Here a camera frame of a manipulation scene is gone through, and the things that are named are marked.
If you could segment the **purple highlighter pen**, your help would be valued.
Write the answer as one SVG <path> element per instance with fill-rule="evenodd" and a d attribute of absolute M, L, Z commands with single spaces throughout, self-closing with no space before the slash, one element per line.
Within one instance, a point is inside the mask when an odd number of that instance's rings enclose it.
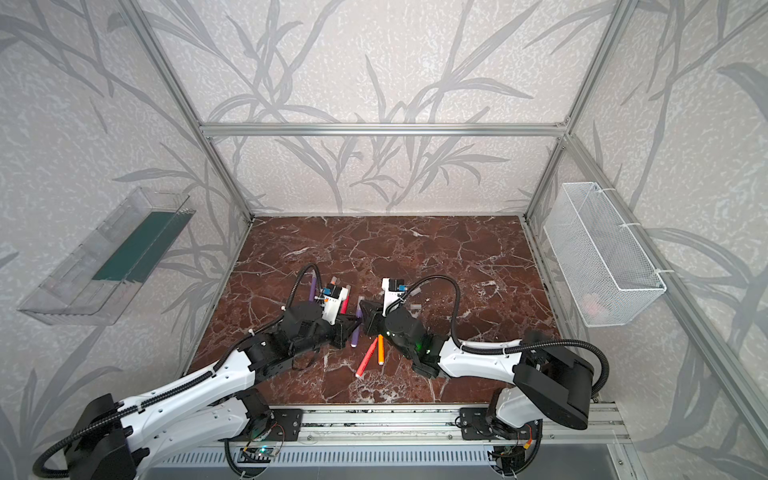
<path fill-rule="evenodd" d="M 356 317 L 357 317 L 358 319 L 361 319 L 361 318 L 362 318 L 362 310 L 361 310 L 361 307 L 360 307 L 360 306 L 358 306 L 358 307 L 357 307 L 357 309 L 356 309 Z M 357 327 L 354 329 L 354 331 L 353 331 L 353 333 L 352 333 L 352 335 L 351 335 L 351 338 L 350 338 L 350 346 L 351 346 L 352 348 L 356 348 L 356 347 L 358 346 L 358 343 L 359 343 L 359 336 L 360 336 L 360 326 L 357 326 Z"/>
<path fill-rule="evenodd" d="M 310 284 L 310 292 L 309 292 L 309 301 L 315 302 L 317 298 L 317 285 L 318 280 L 317 277 L 313 274 L 311 278 L 311 284 Z"/>

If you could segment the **yellow orange highlighter pen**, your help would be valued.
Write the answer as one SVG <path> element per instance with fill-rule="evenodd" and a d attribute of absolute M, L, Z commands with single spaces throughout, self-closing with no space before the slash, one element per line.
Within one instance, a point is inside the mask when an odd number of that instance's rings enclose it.
<path fill-rule="evenodd" d="M 377 337 L 377 363 L 379 366 L 383 366 L 385 363 L 385 346 L 384 338 L 382 335 Z"/>

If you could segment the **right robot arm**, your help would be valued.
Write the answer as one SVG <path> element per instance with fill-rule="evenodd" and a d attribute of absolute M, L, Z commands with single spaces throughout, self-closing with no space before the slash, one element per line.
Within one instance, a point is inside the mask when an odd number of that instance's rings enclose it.
<path fill-rule="evenodd" d="M 492 396 L 488 422 L 520 429 L 549 419 L 573 430 L 588 427 L 591 400 L 607 383 L 610 364 L 595 345 L 553 339 L 538 331 L 504 343 L 461 342 L 429 331 L 410 312 L 363 300 L 363 327 L 412 362 L 421 376 L 483 378 L 507 384 Z"/>

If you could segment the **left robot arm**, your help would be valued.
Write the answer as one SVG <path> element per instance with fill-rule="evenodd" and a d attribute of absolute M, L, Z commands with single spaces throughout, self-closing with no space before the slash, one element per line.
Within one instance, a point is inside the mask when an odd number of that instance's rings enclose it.
<path fill-rule="evenodd" d="M 65 438 L 34 462 L 42 479 L 135 479 L 176 454 L 229 440 L 268 423 L 256 387 L 329 345 L 343 348 L 361 320 L 300 302 L 229 347 L 216 362 L 149 392 L 91 401 Z"/>

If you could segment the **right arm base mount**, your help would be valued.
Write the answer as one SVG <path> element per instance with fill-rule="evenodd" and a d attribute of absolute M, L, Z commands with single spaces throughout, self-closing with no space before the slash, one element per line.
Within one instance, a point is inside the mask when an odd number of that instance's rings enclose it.
<path fill-rule="evenodd" d="M 523 427 L 511 427 L 488 413 L 486 408 L 464 407 L 459 409 L 455 425 L 463 440 L 511 440 L 528 441 L 539 437 L 541 422 L 533 421 Z"/>

